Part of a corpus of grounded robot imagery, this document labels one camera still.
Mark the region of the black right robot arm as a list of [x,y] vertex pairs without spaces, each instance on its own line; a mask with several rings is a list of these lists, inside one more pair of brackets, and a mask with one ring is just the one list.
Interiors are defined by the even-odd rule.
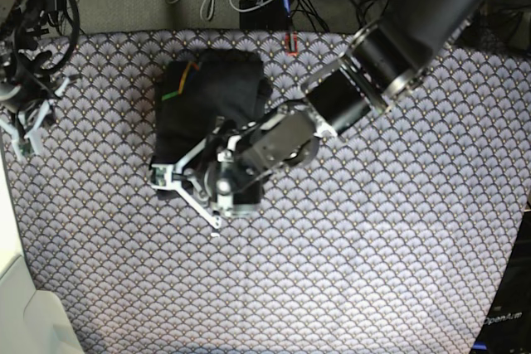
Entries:
[[[53,62],[38,42],[51,29],[59,31],[62,21],[71,30],[63,56]],[[80,33],[76,0],[1,0],[1,107],[9,116],[1,129],[19,160],[43,151],[41,131],[54,124],[54,107],[74,81],[53,76],[72,57]]]

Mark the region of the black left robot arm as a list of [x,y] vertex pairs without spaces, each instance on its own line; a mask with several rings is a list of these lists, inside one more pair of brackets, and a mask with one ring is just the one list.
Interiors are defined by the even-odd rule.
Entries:
[[175,192],[213,228],[259,203],[267,178],[314,157],[370,110],[409,95],[436,53],[483,0],[391,0],[347,50],[303,83],[302,99],[233,129],[227,121],[175,162],[153,165],[153,188]]

